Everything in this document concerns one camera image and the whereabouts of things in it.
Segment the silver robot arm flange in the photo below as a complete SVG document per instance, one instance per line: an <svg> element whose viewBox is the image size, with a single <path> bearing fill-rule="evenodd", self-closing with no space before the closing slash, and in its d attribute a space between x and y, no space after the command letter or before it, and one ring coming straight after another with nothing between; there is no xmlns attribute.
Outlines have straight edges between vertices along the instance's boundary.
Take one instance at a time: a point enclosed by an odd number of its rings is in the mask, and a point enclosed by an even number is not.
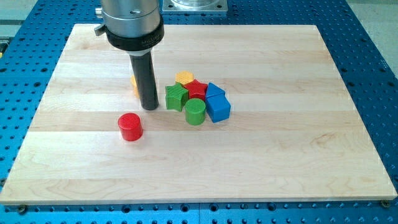
<svg viewBox="0 0 398 224"><path fill-rule="evenodd" d="M158 0L101 0L96 10L102 24L97 36L105 35L117 49L133 56L151 51L164 37L164 20Z"/></svg>

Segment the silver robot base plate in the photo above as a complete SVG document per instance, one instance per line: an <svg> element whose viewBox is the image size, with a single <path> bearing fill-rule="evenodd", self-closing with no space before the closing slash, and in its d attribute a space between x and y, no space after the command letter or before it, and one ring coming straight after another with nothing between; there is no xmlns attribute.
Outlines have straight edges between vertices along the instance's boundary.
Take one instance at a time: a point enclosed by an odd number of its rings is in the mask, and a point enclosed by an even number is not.
<svg viewBox="0 0 398 224"><path fill-rule="evenodd" d="M163 12L227 12L227 0L163 0Z"/></svg>

